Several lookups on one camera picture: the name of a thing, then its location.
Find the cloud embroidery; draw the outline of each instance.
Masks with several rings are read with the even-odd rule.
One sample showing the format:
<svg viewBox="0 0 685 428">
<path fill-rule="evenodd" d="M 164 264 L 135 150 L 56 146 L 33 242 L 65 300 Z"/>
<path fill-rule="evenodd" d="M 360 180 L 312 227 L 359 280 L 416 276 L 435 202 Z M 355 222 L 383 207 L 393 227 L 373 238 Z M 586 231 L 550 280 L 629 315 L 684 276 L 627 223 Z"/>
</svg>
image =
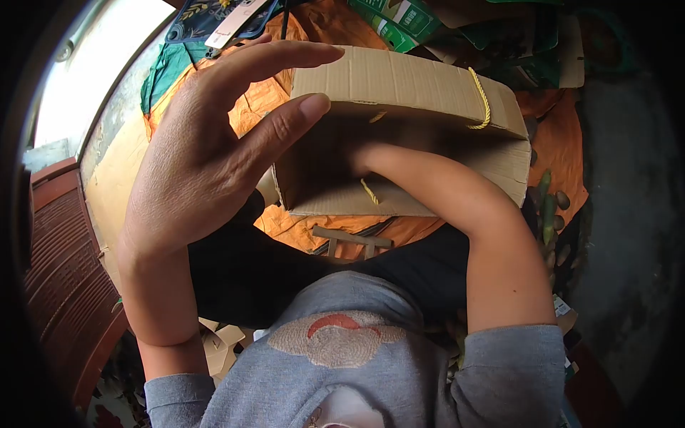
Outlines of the cloud embroidery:
<svg viewBox="0 0 685 428">
<path fill-rule="evenodd" d="M 384 325 L 377 314 L 324 312 L 281 326 L 267 343 L 291 355 L 304 355 L 317 366 L 357 368 L 371 361 L 381 344 L 404 336 L 403 329 Z"/>
</svg>

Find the barcode sticker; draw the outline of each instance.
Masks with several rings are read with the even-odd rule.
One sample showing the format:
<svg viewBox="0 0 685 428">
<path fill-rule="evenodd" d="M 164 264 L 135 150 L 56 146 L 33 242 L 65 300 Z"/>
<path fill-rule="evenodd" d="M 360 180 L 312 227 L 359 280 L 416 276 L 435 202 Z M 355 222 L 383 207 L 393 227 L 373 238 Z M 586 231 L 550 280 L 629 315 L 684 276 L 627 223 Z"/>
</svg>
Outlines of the barcode sticker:
<svg viewBox="0 0 685 428">
<path fill-rule="evenodd" d="M 561 297 L 554 295 L 554 313 L 556 316 L 561 316 L 570 311 L 571 308 L 564 302 Z"/>
</svg>

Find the gray sweater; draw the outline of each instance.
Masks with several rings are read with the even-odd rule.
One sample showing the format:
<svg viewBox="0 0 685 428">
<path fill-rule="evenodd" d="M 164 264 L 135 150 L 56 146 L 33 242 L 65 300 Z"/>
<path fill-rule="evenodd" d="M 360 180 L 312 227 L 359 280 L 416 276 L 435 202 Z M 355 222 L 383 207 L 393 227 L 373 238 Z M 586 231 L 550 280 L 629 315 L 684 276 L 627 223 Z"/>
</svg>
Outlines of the gray sweater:
<svg viewBox="0 0 685 428">
<path fill-rule="evenodd" d="M 554 426 L 564 389 L 559 327 L 468 335 L 451 384 L 447 354 L 422 328 L 421 312 L 402 290 L 335 273 L 302 290 L 216 391 L 206 375 L 153 379 L 145 384 L 147 411 L 155 428 L 301 428 L 344 388 L 382 415 L 385 427 Z"/>
</svg>

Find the yellow rope handle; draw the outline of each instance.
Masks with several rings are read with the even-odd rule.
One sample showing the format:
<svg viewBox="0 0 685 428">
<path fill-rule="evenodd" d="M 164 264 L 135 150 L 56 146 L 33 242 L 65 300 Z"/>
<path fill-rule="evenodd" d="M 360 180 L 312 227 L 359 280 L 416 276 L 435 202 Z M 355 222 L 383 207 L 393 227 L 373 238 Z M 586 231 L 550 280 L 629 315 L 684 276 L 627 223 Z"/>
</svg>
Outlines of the yellow rope handle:
<svg viewBox="0 0 685 428">
<path fill-rule="evenodd" d="M 385 116 L 386 113 L 387 113 L 387 111 L 381 110 L 380 112 L 378 112 L 378 114 L 376 114 L 373 118 L 371 118 L 369 120 L 369 123 L 374 123 L 375 121 L 379 121 L 380 118 Z"/>
<path fill-rule="evenodd" d="M 373 194 L 373 191 L 366 185 L 366 182 L 364 181 L 363 178 L 361 179 L 361 182 L 362 182 L 362 186 L 364 186 L 364 190 L 366 191 L 366 193 L 369 194 L 373 203 L 378 205 L 378 203 L 379 203 L 378 198 L 376 197 L 376 195 Z"/>
<path fill-rule="evenodd" d="M 473 81 L 475 81 L 475 87 L 478 88 L 478 92 L 480 92 L 480 97 L 483 98 L 483 104 L 485 105 L 485 120 L 480 125 L 467 125 L 466 127 L 469 129 L 483 129 L 490 123 L 490 103 L 488 102 L 488 97 L 485 96 L 483 87 L 480 85 L 478 75 L 475 74 L 475 71 L 471 67 L 469 67 L 469 71 L 471 72 L 471 76 L 473 76 Z"/>
</svg>

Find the hand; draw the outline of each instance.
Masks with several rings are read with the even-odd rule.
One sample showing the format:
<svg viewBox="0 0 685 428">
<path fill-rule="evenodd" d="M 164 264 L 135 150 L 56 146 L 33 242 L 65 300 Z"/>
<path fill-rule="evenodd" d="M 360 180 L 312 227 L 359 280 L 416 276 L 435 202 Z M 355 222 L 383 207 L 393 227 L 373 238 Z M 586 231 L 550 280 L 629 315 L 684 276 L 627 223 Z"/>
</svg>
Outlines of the hand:
<svg viewBox="0 0 685 428">
<path fill-rule="evenodd" d="M 351 144 L 348 147 L 347 161 L 354 177 L 364 178 L 372 172 L 371 165 L 374 157 L 382 152 L 389 144 L 369 141 L 362 144 Z"/>
<path fill-rule="evenodd" d="M 264 171 L 330 109 L 324 94 L 290 100 L 238 139 L 227 112 L 285 68 L 316 67 L 344 51 L 265 35 L 199 71 L 174 96 L 140 165 L 120 236 L 138 258 L 171 254 L 224 225 Z"/>
</svg>

